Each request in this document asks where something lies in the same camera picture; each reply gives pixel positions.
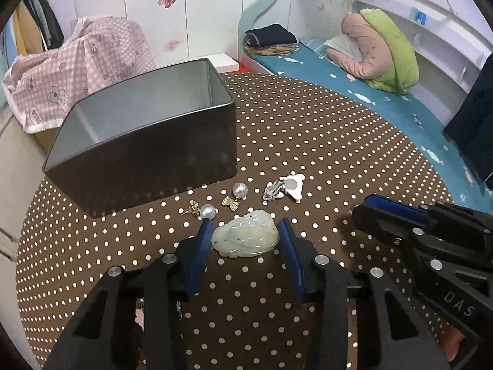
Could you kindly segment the person's right hand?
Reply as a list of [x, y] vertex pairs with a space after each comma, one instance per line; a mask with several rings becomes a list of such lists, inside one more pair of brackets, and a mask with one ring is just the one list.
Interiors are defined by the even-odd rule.
[[455, 359], [460, 349], [460, 343], [464, 338], [465, 335], [461, 331], [453, 326], [449, 326], [442, 342], [440, 343], [448, 362], [452, 362]]

